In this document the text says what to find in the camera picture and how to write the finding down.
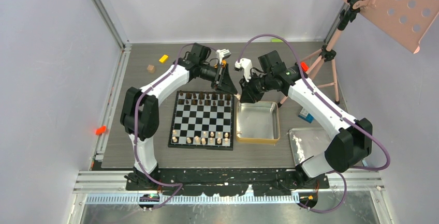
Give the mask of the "gold tin box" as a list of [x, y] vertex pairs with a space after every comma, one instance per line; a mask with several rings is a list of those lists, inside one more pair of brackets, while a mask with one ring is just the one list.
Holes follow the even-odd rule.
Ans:
[[247, 144], [276, 145], [280, 139], [279, 109], [276, 102], [238, 103], [236, 137]]

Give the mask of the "black white chess board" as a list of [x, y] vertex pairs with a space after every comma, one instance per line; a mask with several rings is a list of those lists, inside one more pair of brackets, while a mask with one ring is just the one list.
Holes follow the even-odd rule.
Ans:
[[[235, 97], [217, 92], [177, 91], [168, 141], [169, 148], [232, 151]], [[229, 133], [230, 144], [224, 145]]]

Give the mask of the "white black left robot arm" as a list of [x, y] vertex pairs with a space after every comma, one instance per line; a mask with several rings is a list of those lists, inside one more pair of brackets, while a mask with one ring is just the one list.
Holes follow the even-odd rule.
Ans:
[[179, 51], [171, 67], [156, 80], [142, 88], [131, 87], [125, 94], [120, 122], [131, 139], [134, 167], [141, 173], [139, 183], [147, 190], [154, 189], [159, 182], [153, 172], [158, 165], [153, 136], [159, 127], [160, 104], [196, 78], [209, 81], [216, 92], [232, 96], [238, 93], [225, 61], [231, 56], [228, 49], [214, 50], [199, 43], [189, 46], [190, 51]]

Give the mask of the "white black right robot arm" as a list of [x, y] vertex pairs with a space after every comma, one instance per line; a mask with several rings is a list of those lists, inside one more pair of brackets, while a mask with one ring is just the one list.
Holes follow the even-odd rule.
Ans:
[[261, 69], [253, 72], [250, 59], [235, 62], [235, 70], [242, 71], [239, 81], [241, 103], [261, 101], [268, 91], [282, 92], [304, 107], [326, 131], [331, 142], [325, 151], [296, 166], [296, 183], [309, 188], [316, 177], [331, 171], [345, 172], [370, 155], [372, 124], [366, 118], [357, 119], [339, 108], [308, 78], [301, 67], [286, 67], [277, 51], [258, 58]]

